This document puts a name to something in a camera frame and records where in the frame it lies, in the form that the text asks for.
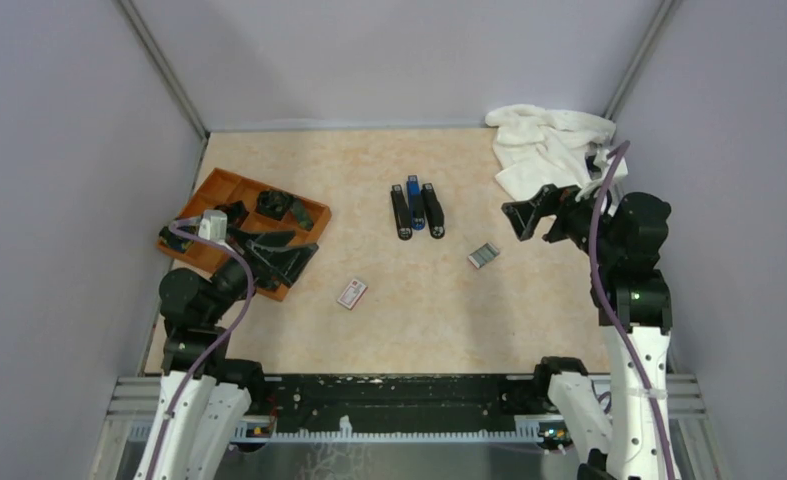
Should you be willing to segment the black stapler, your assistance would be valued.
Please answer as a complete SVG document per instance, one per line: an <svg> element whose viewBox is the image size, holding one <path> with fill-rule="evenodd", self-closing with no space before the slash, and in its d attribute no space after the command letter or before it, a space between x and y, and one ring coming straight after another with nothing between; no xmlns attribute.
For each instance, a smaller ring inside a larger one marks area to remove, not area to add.
<svg viewBox="0 0 787 480"><path fill-rule="evenodd" d="M397 236L403 241L410 240L413 235L411 216L402 186L399 184L392 185L390 197Z"/></svg>
<svg viewBox="0 0 787 480"><path fill-rule="evenodd" d="M445 236L445 215L434 186L431 183L423 184L421 195L429 233L434 239L442 239Z"/></svg>

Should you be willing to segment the blue stapler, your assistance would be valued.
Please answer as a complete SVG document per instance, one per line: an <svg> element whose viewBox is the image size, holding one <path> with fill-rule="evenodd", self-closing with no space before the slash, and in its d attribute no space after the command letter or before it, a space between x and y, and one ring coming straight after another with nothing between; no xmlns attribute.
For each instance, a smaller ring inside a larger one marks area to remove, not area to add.
<svg viewBox="0 0 787 480"><path fill-rule="evenodd" d="M425 206L422 198L419 179L416 175L409 175L407 177L406 190L411 227L414 230L422 230L426 225Z"/></svg>

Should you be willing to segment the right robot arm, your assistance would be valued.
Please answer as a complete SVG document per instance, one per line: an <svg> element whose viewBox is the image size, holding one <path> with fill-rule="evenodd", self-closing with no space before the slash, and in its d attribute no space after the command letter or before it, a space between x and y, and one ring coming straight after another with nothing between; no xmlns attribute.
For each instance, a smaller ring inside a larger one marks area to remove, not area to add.
<svg viewBox="0 0 787 480"><path fill-rule="evenodd" d="M541 360L533 401L562 415L579 458L577 478L677 479L668 424L671 296L657 267L671 206L635 192L608 214L579 191L547 185L501 210L519 240L531 239L539 221L551 216L544 241L569 240L588 255L610 362L610 406L603 407L583 363L571 357Z"/></svg>

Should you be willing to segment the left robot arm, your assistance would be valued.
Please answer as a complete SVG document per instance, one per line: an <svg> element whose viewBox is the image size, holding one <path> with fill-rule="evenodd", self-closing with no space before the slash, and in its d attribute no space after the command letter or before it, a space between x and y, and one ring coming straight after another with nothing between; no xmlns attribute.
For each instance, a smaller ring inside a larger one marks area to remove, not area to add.
<svg viewBox="0 0 787 480"><path fill-rule="evenodd" d="M202 218L178 219L169 232L228 256L209 277L189 268L159 285L164 319L157 411L138 479L211 479L241 417L269 399L262 366L230 359L227 347L262 287L291 286L318 251L293 244L291 231L245 232Z"/></svg>

